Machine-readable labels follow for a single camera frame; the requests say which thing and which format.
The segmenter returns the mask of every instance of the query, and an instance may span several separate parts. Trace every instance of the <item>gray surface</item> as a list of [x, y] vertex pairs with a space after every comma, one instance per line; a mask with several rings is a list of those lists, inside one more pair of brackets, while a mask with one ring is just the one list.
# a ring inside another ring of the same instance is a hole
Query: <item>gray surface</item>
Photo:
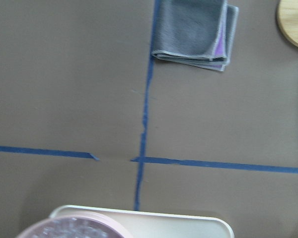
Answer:
[[298, 48], [275, 24], [277, 1], [230, 4], [224, 73], [156, 62], [148, 156], [298, 167]]
[[0, 145], [136, 156], [151, 8], [0, 0]]
[[144, 181], [144, 211], [218, 217], [236, 238], [298, 238], [298, 175], [149, 164]]
[[[229, 2], [240, 15], [224, 73], [155, 62], [148, 156], [298, 167], [298, 49], [277, 2]], [[152, 9], [0, 0], [0, 145], [101, 159], [0, 153], [1, 238], [59, 205], [133, 208]], [[298, 175], [146, 165], [141, 209], [298, 238]]]

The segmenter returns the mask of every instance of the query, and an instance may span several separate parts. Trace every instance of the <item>pink plastic container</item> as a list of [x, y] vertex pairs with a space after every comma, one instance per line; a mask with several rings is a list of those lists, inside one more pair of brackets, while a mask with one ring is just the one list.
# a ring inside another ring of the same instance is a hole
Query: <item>pink plastic container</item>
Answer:
[[40, 221], [16, 238], [133, 238], [115, 220], [96, 212], [75, 211]]

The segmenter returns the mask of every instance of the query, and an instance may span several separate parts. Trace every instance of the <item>wooden disc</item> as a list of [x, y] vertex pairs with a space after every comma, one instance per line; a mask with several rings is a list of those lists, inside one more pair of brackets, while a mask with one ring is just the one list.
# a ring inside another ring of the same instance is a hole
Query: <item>wooden disc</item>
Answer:
[[277, 21], [283, 35], [298, 47], [298, 0], [281, 0]]

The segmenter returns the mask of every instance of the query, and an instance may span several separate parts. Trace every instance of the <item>blue painter's tape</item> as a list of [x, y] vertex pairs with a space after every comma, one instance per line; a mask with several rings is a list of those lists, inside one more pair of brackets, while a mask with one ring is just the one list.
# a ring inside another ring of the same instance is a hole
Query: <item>blue painter's tape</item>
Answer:
[[[153, 75], [153, 56], [151, 55], [151, 52], [152, 52], [152, 47], [153, 47], [153, 37], [154, 37], [154, 30], [155, 30], [155, 26], [156, 26], [156, 19], [157, 19], [157, 13], [158, 13], [159, 5], [160, 5], [160, 0], [155, 0], [154, 9], [153, 9], [153, 20], [152, 20], [151, 40], [150, 40], [150, 52], [149, 52], [147, 80], [146, 80], [146, 91], [145, 91], [145, 101], [144, 101], [144, 111], [143, 111], [144, 130], [141, 134], [141, 141], [140, 141], [140, 157], [146, 156], [147, 131], [148, 131], [148, 112], [149, 112], [149, 89], [150, 89], [152, 75]], [[141, 191], [141, 185], [142, 185], [142, 181], [143, 181], [144, 166], [145, 166], [145, 164], [143, 162], [139, 162], [139, 164], [138, 164], [137, 184], [136, 184], [136, 194], [135, 194], [135, 203], [134, 203], [134, 210], [135, 211], [139, 211], [139, 208], [140, 208], [140, 191]]]
[[10, 152], [10, 153], [65, 156], [65, 157], [77, 157], [77, 158], [87, 158], [87, 159], [99, 160], [99, 158], [95, 157], [94, 155], [92, 155], [88, 152], [31, 149], [31, 148], [9, 147], [9, 146], [0, 146], [0, 151], [1, 152]]
[[198, 160], [174, 160], [174, 159], [155, 158], [155, 157], [137, 157], [137, 158], [134, 158], [132, 161], [139, 162], [139, 163], [166, 164], [166, 165], [176, 164], [176, 165], [198, 166], [198, 167], [207, 167], [207, 168], [298, 174], [298, 168], [294, 168], [294, 167], [249, 165], [249, 164], [210, 162], [210, 161], [198, 161]]

